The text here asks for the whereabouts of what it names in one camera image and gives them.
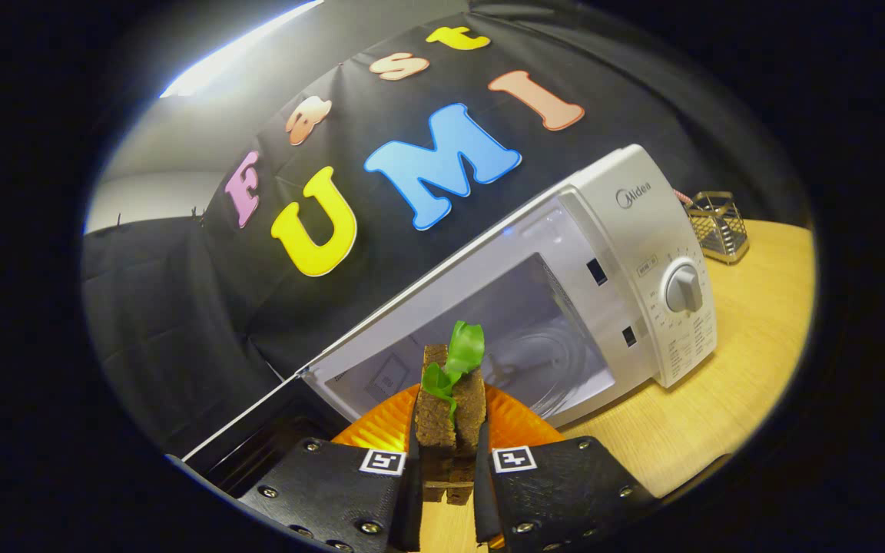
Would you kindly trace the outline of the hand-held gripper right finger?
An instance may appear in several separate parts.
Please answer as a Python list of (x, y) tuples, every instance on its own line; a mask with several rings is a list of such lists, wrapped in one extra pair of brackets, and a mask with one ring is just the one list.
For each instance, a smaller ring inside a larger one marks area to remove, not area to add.
[(593, 436), (568, 438), (495, 386), (476, 455), (476, 539), (492, 552), (604, 552), (659, 500)]

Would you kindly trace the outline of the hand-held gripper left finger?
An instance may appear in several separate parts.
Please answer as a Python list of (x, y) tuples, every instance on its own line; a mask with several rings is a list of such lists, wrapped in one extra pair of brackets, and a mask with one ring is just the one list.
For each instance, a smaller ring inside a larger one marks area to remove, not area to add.
[(417, 386), (380, 403), (334, 440), (305, 437), (239, 497), (290, 552), (415, 552), (422, 475)]

